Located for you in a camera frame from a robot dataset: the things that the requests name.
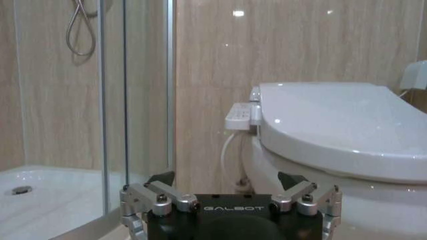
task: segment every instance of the shower hose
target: shower hose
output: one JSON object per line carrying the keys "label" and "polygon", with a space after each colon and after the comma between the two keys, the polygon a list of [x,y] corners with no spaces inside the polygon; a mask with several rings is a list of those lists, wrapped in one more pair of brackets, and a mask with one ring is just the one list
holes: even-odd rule
{"label": "shower hose", "polygon": [[[90,18],[95,18],[99,13],[98,13],[98,11],[87,12],[86,6],[85,6],[85,0],[74,0],[74,1],[75,1],[77,8],[75,8],[75,11],[74,11],[74,14],[73,14],[73,17],[70,20],[70,24],[67,27],[67,33],[66,33],[67,46],[74,54],[77,54],[79,56],[91,56],[95,51],[97,36],[95,36],[94,28],[91,26]],[[86,52],[77,50],[75,47],[73,46],[73,43],[71,43],[71,32],[73,32],[73,28],[77,23],[77,18],[78,18],[79,13],[83,15],[83,21],[85,21],[85,24],[87,26],[87,29],[89,29],[89,32],[91,35],[91,48]]]}

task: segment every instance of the shower enclosure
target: shower enclosure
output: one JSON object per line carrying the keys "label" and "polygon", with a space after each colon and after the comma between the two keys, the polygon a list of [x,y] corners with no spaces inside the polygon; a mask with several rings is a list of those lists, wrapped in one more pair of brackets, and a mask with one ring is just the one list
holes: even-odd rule
{"label": "shower enclosure", "polygon": [[0,239],[46,240],[175,167],[174,0],[0,0],[0,31]]}

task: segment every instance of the white hose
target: white hose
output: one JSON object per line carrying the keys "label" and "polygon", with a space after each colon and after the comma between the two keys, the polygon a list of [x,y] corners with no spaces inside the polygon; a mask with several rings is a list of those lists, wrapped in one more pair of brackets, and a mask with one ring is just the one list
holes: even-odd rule
{"label": "white hose", "polygon": [[399,98],[402,98],[402,97],[409,93],[409,91],[410,91],[410,90],[405,90],[405,91],[402,92],[402,94],[399,95]]}
{"label": "white hose", "polygon": [[239,131],[234,132],[230,137],[227,138],[225,145],[222,146],[222,151],[221,151],[221,170],[222,170],[222,175],[225,176],[227,183],[230,184],[230,186],[238,190],[238,191],[249,191],[250,190],[250,185],[247,182],[243,182],[242,184],[238,184],[231,178],[230,175],[227,174],[227,170],[226,170],[226,152],[227,152],[227,148],[229,145],[231,143],[231,141],[235,139],[235,137],[239,135]]}

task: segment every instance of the toilet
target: toilet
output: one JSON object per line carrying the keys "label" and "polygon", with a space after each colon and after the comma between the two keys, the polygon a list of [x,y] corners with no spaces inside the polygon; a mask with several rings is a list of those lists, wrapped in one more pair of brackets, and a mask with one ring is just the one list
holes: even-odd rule
{"label": "toilet", "polygon": [[427,239],[427,114],[370,83],[263,83],[250,100],[254,191],[283,193],[279,171],[337,184],[334,239]]}

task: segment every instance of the toilet seat lid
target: toilet seat lid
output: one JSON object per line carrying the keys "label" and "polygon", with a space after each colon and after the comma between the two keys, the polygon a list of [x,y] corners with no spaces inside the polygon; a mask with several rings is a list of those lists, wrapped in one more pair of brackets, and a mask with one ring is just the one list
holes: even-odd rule
{"label": "toilet seat lid", "polygon": [[427,183],[427,114],[370,83],[263,83],[261,141],[346,176]]}

